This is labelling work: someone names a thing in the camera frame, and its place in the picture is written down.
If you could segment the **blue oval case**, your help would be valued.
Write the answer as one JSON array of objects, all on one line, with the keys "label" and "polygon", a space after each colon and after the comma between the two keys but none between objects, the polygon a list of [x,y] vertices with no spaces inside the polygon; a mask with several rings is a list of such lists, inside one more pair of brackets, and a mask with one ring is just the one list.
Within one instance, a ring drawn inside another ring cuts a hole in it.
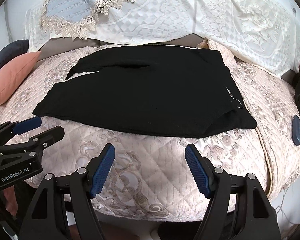
[{"label": "blue oval case", "polygon": [[292,118],[292,141],[295,146],[300,145],[300,118],[297,115]]}]

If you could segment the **pink quilted bedspread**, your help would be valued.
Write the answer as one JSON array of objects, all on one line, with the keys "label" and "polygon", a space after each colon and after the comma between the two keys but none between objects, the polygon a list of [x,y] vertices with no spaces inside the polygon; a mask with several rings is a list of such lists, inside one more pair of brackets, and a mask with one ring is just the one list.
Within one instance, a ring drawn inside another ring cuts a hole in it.
[{"label": "pink quilted bedspread", "polygon": [[115,160],[102,192],[92,201],[105,215],[152,221],[201,220],[208,205],[199,193],[185,160],[185,147],[195,144],[200,154],[230,174],[254,173],[269,199],[275,199],[300,176],[300,145],[292,141],[292,118],[298,114],[294,89],[282,79],[239,59],[225,46],[220,51],[245,105],[257,121],[255,129],[235,129],[204,139],[132,135],[44,117],[35,130],[11,140],[17,144],[55,126],[64,138],[44,151],[43,173],[71,174],[87,165],[107,143]]}]

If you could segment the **black pants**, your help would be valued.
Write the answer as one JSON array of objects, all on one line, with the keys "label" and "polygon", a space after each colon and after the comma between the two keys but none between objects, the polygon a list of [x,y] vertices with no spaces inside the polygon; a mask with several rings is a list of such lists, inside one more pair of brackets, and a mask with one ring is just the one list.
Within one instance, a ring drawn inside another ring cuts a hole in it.
[{"label": "black pants", "polygon": [[162,45],[102,49],[79,59],[33,113],[161,137],[257,126],[219,51]]}]

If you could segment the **white lace headboard cover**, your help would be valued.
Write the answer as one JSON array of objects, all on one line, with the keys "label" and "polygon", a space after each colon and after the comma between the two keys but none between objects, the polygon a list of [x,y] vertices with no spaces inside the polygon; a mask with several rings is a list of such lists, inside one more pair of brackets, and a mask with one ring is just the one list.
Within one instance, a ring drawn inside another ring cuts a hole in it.
[{"label": "white lace headboard cover", "polygon": [[143,45],[194,34],[276,76],[300,63],[300,24],[277,0],[96,0],[75,23],[43,16],[46,4],[26,13],[30,51],[59,37]]}]

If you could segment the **pink cushion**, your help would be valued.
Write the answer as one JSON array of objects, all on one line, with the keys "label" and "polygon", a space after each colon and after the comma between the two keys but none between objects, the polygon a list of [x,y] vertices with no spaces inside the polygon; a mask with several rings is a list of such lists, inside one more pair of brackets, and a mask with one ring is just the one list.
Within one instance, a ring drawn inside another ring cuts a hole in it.
[{"label": "pink cushion", "polygon": [[0,105],[4,104],[27,78],[38,62],[41,51],[25,53],[6,63],[0,70]]}]

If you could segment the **dark blue cushion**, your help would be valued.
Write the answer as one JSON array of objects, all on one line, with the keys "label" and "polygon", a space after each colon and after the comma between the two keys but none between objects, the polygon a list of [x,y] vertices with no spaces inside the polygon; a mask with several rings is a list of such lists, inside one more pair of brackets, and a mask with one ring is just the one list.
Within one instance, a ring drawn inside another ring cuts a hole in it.
[{"label": "dark blue cushion", "polygon": [[8,62],[15,57],[27,53],[29,48],[29,40],[17,40],[0,51],[0,70]]}]

